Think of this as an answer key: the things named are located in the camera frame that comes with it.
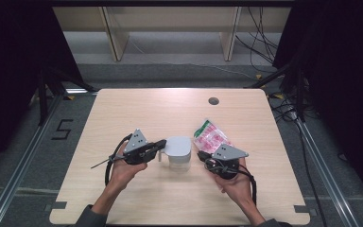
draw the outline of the black curtain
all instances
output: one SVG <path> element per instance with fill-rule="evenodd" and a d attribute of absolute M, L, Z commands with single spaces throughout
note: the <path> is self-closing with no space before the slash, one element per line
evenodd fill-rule
<path fill-rule="evenodd" d="M 53 9 L 0 0 L 0 152 L 48 66 L 82 81 Z"/>
<path fill-rule="evenodd" d="M 311 52 L 303 52 L 305 61 L 298 67 L 309 81 L 317 111 L 363 181 L 363 1 L 325 1 L 324 9 L 314 11 L 304 5 L 293 8 L 274 65 L 297 57 L 306 28 L 320 14 L 318 33 L 310 34 L 315 39 L 307 46 Z M 287 88 L 296 82 L 284 79 Z"/>

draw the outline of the metal rail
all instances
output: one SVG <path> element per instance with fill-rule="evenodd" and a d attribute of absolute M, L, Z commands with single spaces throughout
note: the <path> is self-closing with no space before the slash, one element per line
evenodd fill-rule
<path fill-rule="evenodd" d="M 10 177 L 9 182 L 5 186 L 2 194 L 0 195 L 0 223 L 7 212 L 11 201 L 13 200 L 14 194 L 17 191 L 17 188 L 26 174 L 26 171 L 33 160 L 33 157 L 36 153 L 36 150 L 40 146 L 40 143 L 43 140 L 45 135 L 46 129 L 49 125 L 49 122 L 57 110 L 59 104 L 61 103 L 62 96 L 55 96 L 50 108 L 49 114 L 45 121 L 42 123 L 41 126 L 38 126 L 36 132 L 34 133 L 33 138 L 31 139 L 30 144 L 28 145 L 25 154 L 23 155 L 22 159 L 20 160 L 19 164 L 17 165 L 16 169 L 14 170 L 13 174 Z"/>
<path fill-rule="evenodd" d="M 320 150 L 318 149 L 317 144 L 312 138 L 312 135 L 306 127 L 305 123 L 303 123 L 301 120 L 298 120 L 297 123 L 302 130 L 305 142 L 309 147 L 308 151 L 311 155 L 312 160 L 314 161 L 315 167 L 317 168 L 318 173 L 320 174 L 320 177 L 325 184 L 326 190 L 328 191 L 332 202 L 335 204 L 337 212 L 340 215 L 344 226 L 359 226 L 350 204 L 347 202 L 342 191 L 337 185 L 335 178 L 329 170 L 328 165 L 325 163 L 325 160 L 323 159 L 322 154 L 320 153 Z"/>

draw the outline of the black wall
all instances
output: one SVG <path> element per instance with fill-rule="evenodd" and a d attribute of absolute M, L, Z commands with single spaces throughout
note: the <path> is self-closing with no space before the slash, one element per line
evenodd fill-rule
<path fill-rule="evenodd" d="M 0 152 L 25 113 L 41 70 L 47 67 L 82 81 L 52 8 L 0 0 Z"/>

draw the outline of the printed number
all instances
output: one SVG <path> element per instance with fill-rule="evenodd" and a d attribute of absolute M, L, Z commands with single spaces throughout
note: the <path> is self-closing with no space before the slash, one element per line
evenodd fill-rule
<path fill-rule="evenodd" d="M 62 119 L 60 121 L 56 131 L 66 131 L 66 135 L 64 137 L 52 137 L 52 140 L 66 140 L 67 139 L 67 136 L 69 135 L 71 130 L 61 129 L 61 124 L 63 122 L 73 122 L 73 119 Z"/>

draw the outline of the person's left hand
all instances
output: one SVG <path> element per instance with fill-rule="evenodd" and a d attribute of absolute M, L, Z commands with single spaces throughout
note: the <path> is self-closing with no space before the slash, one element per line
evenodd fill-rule
<path fill-rule="evenodd" d="M 119 151 L 119 155 L 123 155 L 127 143 L 124 143 Z M 124 160 L 117 160 L 113 163 L 112 176 L 105 187 L 102 195 L 96 200 L 91 210 L 100 215 L 108 215 L 114 201 L 122 190 L 126 188 L 131 179 L 134 178 L 135 174 L 139 171 L 147 168 L 146 163 L 139 165 L 129 165 Z"/>

